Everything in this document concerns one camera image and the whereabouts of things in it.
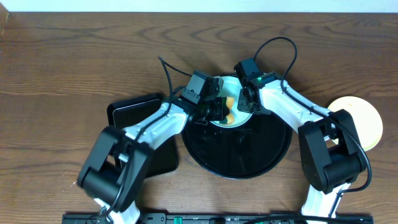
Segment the green and yellow sponge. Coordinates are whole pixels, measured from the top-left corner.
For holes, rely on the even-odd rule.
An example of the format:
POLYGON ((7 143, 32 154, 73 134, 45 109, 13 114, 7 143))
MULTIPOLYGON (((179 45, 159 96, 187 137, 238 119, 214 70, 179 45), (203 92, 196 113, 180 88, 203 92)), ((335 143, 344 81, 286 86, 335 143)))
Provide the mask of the green and yellow sponge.
POLYGON ((226 105, 227 109, 229 110, 229 113, 226 115, 225 120, 226 120, 226 124, 230 125, 230 124, 233 124, 235 121, 234 115, 232 113, 232 109, 233 109, 233 105, 234 105, 234 98, 227 96, 225 105, 226 105))

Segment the green plate with stain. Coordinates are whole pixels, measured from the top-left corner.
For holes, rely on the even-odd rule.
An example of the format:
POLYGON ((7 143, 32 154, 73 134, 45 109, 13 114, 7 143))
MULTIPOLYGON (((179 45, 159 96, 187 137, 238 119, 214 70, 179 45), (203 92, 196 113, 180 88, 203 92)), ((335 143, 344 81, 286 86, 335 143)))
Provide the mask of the green plate with stain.
POLYGON ((239 93, 242 90, 242 86, 239 82, 239 79, 236 77, 231 77, 231 76, 224 76, 221 77, 223 79, 223 87, 221 88, 218 96, 221 97, 233 97, 234 98, 234 105, 232 109, 232 113, 234 115, 235 121, 233 124, 227 125, 226 120, 224 121, 212 121, 211 123, 219 126, 221 128, 236 128, 240 125, 243 125, 245 122, 247 122, 252 114, 245 113, 245 112, 240 112, 237 109, 238 105, 238 100, 239 100, 239 93))

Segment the black rectangular tray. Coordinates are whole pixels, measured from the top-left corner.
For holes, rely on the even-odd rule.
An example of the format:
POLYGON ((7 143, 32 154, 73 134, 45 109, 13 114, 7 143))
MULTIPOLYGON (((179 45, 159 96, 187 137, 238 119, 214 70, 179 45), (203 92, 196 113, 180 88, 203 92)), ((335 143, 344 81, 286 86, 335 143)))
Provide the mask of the black rectangular tray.
MULTIPOLYGON (((111 103, 106 110, 108 123, 117 129, 133 126, 155 113, 164 99, 162 93, 152 93, 111 103)), ((169 173, 177 167, 177 145, 175 138, 171 137, 154 151, 146 177, 169 173)))

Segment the yellow plate with stain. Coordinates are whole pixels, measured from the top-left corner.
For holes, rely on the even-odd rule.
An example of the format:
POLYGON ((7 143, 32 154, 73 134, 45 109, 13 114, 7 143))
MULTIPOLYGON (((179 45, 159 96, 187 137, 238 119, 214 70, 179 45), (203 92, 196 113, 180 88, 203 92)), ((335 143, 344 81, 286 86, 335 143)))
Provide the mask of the yellow plate with stain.
POLYGON ((360 143, 365 151, 374 148, 381 140, 382 119, 377 109, 368 101, 356 96, 343 96, 330 103, 328 109, 333 112, 346 110, 353 117, 360 143))

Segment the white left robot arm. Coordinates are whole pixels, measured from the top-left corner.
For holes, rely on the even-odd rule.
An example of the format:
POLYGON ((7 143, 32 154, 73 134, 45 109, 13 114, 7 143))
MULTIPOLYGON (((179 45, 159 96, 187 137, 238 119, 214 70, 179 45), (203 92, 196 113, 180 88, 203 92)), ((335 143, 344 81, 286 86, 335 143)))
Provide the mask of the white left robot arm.
POLYGON ((154 151, 196 118, 233 123, 233 103, 230 96, 197 105, 172 96, 154 114, 134 126, 104 128, 77 178, 78 186, 102 209, 99 215, 87 219, 87 223, 136 223, 140 211, 135 199, 154 151))

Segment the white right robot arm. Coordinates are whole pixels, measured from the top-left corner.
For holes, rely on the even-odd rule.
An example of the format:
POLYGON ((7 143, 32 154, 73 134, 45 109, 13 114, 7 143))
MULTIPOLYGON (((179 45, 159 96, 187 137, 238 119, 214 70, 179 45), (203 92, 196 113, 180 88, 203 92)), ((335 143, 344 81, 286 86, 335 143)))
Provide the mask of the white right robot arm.
POLYGON ((344 194, 363 171, 367 188, 372 170, 361 146, 353 117, 346 110, 332 112, 293 90, 277 73, 237 72, 239 101, 247 113, 273 113, 298 133, 302 169, 310 183, 302 207, 305 216, 334 218, 344 194))

